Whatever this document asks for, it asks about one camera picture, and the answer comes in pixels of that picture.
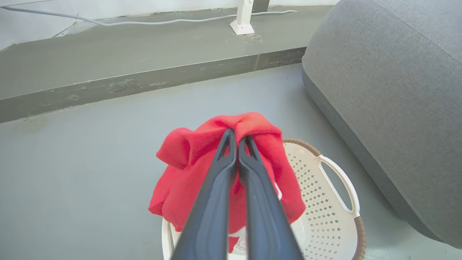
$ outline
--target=basket hole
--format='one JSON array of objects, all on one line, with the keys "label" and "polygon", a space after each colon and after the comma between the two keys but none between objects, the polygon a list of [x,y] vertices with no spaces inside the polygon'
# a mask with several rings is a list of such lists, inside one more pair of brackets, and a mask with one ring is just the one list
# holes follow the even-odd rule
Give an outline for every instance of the basket hole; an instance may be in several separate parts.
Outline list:
[{"label": "basket hole", "polygon": [[347,188],[340,180],[340,177],[334,172],[334,170],[331,169],[331,167],[329,167],[329,165],[325,164],[324,162],[321,162],[321,166],[332,182],[332,185],[334,185],[335,189],[337,190],[337,193],[340,195],[340,198],[345,203],[345,206],[351,210],[352,207],[350,196],[348,195]]}]

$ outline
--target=concrete floor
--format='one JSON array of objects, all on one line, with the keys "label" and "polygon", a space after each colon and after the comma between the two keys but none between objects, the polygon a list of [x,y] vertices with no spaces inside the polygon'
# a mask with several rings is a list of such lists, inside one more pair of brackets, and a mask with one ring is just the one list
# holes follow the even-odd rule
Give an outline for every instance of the concrete floor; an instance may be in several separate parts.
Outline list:
[{"label": "concrete floor", "polygon": [[367,260],[462,259],[395,214],[305,94],[299,64],[0,124],[0,259],[162,259],[161,217],[147,210],[165,169],[156,151],[177,127],[248,111],[345,170],[361,203]]}]

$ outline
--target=basket handle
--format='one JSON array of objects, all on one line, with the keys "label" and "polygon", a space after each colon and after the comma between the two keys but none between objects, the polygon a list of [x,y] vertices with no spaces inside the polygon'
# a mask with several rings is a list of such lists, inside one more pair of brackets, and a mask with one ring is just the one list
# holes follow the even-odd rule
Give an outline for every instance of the basket handle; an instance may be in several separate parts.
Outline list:
[{"label": "basket handle", "polygon": [[359,217],[358,195],[356,194],[356,190],[353,187],[353,183],[351,183],[351,181],[348,178],[347,174],[331,159],[329,159],[329,158],[327,158],[327,157],[325,157],[323,155],[319,155],[317,158],[318,158],[318,167],[320,168],[320,170],[324,174],[326,174],[326,173],[324,172],[324,169],[322,168],[321,162],[324,162],[325,164],[327,164],[339,176],[340,180],[343,182],[343,185],[345,185],[345,188],[348,191],[348,195],[350,196],[352,209],[349,209],[349,208],[347,208],[347,206],[345,206],[345,203],[343,202],[340,195],[337,193],[337,191],[336,191],[334,185],[332,184],[332,182],[330,182],[329,178],[326,178],[327,180],[329,180],[328,181],[329,185],[331,186],[332,190],[334,191],[337,198],[341,202],[341,204],[342,204],[343,208],[345,209],[345,211],[352,214],[354,218]]}]

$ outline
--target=towel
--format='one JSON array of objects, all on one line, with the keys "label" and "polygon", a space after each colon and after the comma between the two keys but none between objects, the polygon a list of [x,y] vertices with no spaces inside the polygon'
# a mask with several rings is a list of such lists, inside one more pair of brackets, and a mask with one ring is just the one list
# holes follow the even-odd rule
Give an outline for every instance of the towel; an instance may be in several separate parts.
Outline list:
[{"label": "towel", "polygon": [[[149,211],[163,216],[177,232],[181,232],[186,223],[221,137],[228,128],[234,129],[237,144],[244,136],[252,135],[289,222],[297,220],[305,210],[297,177],[286,157],[281,130],[256,112],[217,116],[195,131],[173,130],[156,154],[168,166],[156,184]],[[245,188],[236,174],[230,190],[230,234],[237,234],[245,227],[245,204]],[[237,241],[238,237],[229,238],[229,252]]]}]

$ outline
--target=gray floor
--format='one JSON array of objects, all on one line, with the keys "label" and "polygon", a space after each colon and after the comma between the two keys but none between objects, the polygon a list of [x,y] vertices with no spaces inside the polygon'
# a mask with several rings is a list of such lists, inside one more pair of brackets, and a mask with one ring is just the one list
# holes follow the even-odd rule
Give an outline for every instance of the gray floor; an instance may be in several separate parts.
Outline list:
[{"label": "gray floor", "polygon": [[262,113],[351,178],[368,260],[457,260],[462,250],[400,220],[305,94],[301,66],[198,82],[0,124],[0,259],[161,259],[161,217],[147,207],[177,127]]},{"label": "gray floor", "polygon": [[[237,36],[234,18],[203,23],[95,26],[0,51],[0,122],[105,99],[301,62],[332,6],[274,6]],[[236,9],[156,13],[105,20],[168,21],[236,14]]]}]

